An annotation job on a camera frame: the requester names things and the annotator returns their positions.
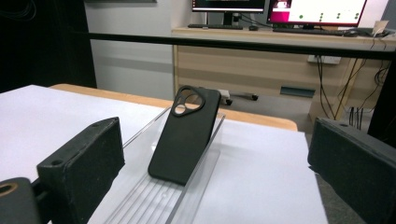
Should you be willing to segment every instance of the clear plastic stand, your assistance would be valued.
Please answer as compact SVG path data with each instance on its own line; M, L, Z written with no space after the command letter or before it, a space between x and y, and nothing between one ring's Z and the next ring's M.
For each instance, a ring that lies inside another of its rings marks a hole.
M169 111L169 108L164 110L124 145L125 166L113 183L110 195L102 201L100 211L96 211L103 212L105 223L193 221L219 158L221 123L225 116L218 114L210 142L183 187L152 178L147 171Z

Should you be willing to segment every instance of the keyboard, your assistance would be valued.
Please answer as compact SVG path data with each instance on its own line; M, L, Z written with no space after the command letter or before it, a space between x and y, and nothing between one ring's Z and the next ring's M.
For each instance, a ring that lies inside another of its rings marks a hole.
M202 29L226 29L226 30L243 30L244 27L240 25L222 25L222 24L189 24L189 28Z
M343 35L345 31L319 30L319 29L298 29L298 28L274 28L273 32L302 34L302 35Z

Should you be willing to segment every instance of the electrical socket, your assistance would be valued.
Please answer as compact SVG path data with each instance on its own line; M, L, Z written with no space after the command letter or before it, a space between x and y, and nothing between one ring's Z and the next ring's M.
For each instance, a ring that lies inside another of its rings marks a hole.
M339 64L341 62L341 57L321 56L321 61L323 63ZM308 62L309 63L317 63L318 62L318 55L309 55L308 56Z

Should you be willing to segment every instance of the computer monitor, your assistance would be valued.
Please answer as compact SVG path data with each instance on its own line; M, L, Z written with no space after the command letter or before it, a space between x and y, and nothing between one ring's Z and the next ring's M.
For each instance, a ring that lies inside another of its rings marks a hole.
M272 24L357 27L367 0L270 0Z
M192 0L193 12L222 12L223 24L233 23L233 13L263 13L265 0Z

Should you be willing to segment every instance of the black phone case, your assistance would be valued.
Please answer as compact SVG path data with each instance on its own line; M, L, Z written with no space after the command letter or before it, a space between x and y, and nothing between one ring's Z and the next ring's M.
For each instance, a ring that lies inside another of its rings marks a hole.
M198 104L187 102L195 99ZM186 185L210 140L219 110L218 91L181 87L148 166L148 173Z

